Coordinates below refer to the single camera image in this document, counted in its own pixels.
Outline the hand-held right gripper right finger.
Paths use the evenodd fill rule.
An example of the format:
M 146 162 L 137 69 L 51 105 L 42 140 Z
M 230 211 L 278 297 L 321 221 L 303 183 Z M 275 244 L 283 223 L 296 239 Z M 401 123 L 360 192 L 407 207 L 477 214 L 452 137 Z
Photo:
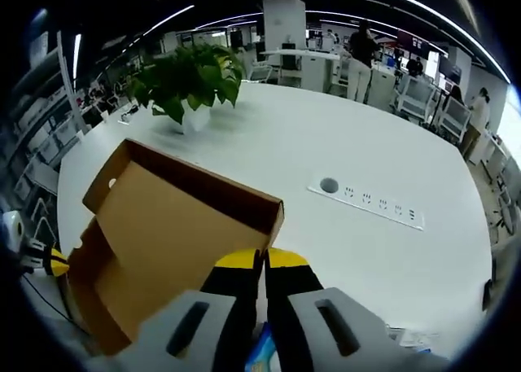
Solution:
M 325 288 L 297 253 L 265 253 L 268 320 L 284 371 L 401 371 L 407 352 L 383 320 L 336 287 Z

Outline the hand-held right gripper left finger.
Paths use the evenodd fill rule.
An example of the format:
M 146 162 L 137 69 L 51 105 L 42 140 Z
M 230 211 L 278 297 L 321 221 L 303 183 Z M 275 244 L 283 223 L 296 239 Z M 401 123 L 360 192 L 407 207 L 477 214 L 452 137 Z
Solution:
M 203 286 L 147 319 L 135 343 L 136 371 L 243 371 L 256 326 L 261 251 L 230 253 Z

